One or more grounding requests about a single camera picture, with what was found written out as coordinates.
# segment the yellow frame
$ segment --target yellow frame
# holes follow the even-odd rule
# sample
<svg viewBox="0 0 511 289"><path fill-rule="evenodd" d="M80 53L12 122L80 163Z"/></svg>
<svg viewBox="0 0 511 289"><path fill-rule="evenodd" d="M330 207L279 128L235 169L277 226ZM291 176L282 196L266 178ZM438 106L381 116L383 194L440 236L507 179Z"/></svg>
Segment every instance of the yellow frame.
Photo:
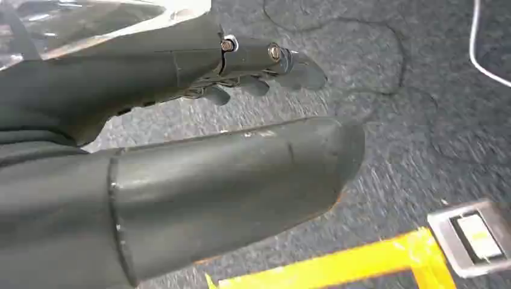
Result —
<svg viewBox="0 0 511 289"><path fill-rule="evenodd" d="M412 270L420 289L455 289L431 231L419 228L395 238L282 267L221 280L210 289L311 289Z"/></svg>

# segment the clear plastic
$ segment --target clear plastic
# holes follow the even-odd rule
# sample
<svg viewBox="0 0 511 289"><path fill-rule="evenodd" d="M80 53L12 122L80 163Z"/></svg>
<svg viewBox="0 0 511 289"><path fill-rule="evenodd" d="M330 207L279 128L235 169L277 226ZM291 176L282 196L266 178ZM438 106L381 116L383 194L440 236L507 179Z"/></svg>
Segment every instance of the clear plastic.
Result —
<svg viewBox="0 0 511 289"><path fill-rule="evenodd" d="M0 0L0 70L172 26L210 9L211 0Z"/></svg>

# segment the silver metal plate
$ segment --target silver metal plate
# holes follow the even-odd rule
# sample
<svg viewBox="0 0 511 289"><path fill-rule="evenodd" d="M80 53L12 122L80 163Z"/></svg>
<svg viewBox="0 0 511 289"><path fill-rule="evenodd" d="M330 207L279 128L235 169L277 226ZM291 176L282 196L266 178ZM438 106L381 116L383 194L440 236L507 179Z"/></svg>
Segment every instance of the silver metal plate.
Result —
<svg viewBox="0 0 511 289"><path fill-rule="evenodd" d="M511 269L511 229L490 200L429 214L428 223L460 277Z"/></svg>

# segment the prosthetic hand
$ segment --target prosthetic hand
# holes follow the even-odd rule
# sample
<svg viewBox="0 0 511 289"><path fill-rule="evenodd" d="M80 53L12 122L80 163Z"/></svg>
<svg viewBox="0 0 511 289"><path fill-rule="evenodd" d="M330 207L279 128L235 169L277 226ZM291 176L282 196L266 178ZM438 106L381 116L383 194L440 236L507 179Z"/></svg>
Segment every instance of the prosthetic hand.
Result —
<svg viewBox="0 0 511 289"><path fill-rule="evenodd" d="M79 149L136 106L325 83L303 54L225 36L200 2L0 2L1 288L136 286L336 203L364 135L328 118Z"/></svg>

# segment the screw head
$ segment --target screw head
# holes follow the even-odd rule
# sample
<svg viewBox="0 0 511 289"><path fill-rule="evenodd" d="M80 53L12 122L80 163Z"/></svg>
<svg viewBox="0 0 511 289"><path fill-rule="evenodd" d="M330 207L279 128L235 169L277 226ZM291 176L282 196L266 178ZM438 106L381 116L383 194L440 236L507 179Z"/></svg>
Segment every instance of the screw head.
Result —
<svg viewBox="0 0 511 289"><path fill-rule="evenodd" d="M225 52L234 51L234 43L228 39L223 39L222 42L220 43L220 47Z"/></svg>
<svg viewBox="0 0 511 289"><path fill-rule="evenodd" d="M268 54L275 62L279 61L280 60L280 47L278 47L278 45L276 45L276 44L271 44L270 47L268 48Z"/></svg>

